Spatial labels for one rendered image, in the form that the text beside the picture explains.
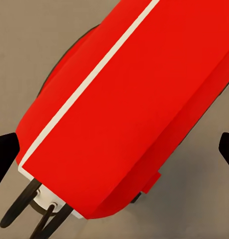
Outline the radio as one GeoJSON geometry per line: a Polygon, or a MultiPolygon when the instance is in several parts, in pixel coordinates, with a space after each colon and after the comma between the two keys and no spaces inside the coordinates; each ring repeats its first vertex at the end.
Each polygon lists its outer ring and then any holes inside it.
{"type": "Polygon", "coordinates": [[[15,160],[31,182],[0,227],[30,204],[43,215],[30,239],[48,239],[70,213],[98,219],[135,203],[228,85],[229,0],[120,0],[19,122],[15,160]]]}

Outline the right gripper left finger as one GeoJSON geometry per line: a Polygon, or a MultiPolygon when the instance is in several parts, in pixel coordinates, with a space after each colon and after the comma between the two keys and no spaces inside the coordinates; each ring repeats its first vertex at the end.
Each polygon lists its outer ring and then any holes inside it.
{"type": "Polygon", "coordinates": [[[0,182],[19,152],[20,146],[15,132],[0,136],[0,182]]]}

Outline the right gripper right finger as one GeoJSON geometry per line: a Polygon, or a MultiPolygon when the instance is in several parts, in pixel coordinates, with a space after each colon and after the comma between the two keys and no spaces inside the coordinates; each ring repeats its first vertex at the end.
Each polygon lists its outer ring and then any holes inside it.
{"type": "Polygon", "coordinates": [[[229,133],[224,132],[222,133],[220,143],[219,143],[219,151],[229,164],[229,133]]]}

